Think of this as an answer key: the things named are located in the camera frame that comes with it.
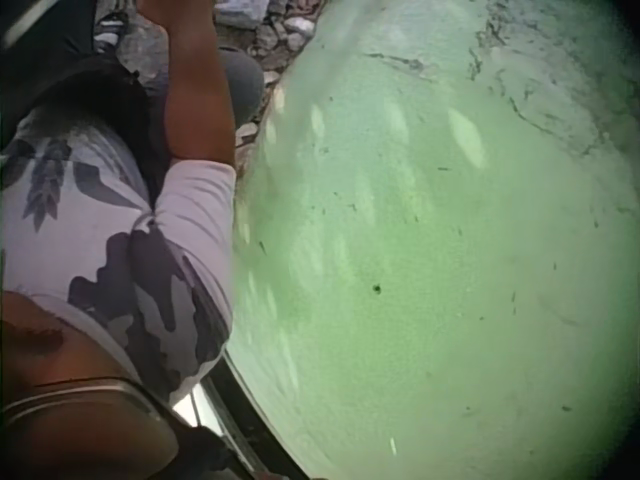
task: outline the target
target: hand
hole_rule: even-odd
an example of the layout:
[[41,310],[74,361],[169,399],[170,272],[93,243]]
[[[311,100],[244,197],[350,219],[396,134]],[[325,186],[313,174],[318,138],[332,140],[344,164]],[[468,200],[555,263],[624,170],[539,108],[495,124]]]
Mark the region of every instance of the hand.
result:
[[212,0],[137,0],[138,13],[167,32],[191,29],[194,24],[213,24]]

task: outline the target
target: neck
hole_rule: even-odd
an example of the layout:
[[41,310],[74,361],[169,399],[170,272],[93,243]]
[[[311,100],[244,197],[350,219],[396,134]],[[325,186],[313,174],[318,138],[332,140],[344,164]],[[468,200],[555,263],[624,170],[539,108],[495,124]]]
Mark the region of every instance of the neck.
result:
[[93,340],[23,295],[2,294],[4,403],[38,385],[97,377],[125,377]]

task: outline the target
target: shirt sleeve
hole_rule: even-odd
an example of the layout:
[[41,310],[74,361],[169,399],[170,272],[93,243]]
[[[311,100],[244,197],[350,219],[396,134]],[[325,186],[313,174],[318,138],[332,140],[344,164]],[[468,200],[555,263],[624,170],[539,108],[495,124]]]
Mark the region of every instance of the shirt sleeve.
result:
[[231,324],[231,232],[236,173],[228,165],[186,160],[169,170],[156,203],[155,222],[192,279]]

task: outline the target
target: skin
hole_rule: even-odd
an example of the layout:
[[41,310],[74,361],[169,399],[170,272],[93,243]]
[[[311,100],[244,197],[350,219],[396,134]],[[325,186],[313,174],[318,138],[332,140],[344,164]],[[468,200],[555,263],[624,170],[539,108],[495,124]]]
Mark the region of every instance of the skin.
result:
[[[175,157],[234,166],[235,127],[224,70],[218,57],[211,0],[139,0],[139,12],[169,36],[167,141]],[[93,340],[18,293],[2,294],[3,403],[28,395],[38,385],[126,372]],[[47,478],[129,478],[131,472],[172,457],[165,432],[127,402],[108,407],[60,408],[29,421],[16,455]],[[96,437],[92,432],[100,431]],[[84,459],[87,465],[78,465]],[[108,465],[96,471],[96,465]]]

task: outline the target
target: rocky ground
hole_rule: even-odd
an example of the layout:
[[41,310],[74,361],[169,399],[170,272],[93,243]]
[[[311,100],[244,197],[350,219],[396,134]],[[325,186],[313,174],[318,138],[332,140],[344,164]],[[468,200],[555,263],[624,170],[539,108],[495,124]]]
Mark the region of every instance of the rocky ground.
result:
[[[284,71],[313,38],[315,26],[327,0],[219,0],[216,23],[221,45],[234,46],[255,58],[264,70],[266,94],[252,122],[237,132],[239,176],[247,169],[253,143],[260,131],[273,91]],[[99,0],[98,17],[118,0]],[[167,39],[159,27],[135,12],[127,2],[132,25],[120,47],[120,58],[131,70],[140,72],[141,81],[155,76],[168,61]]]

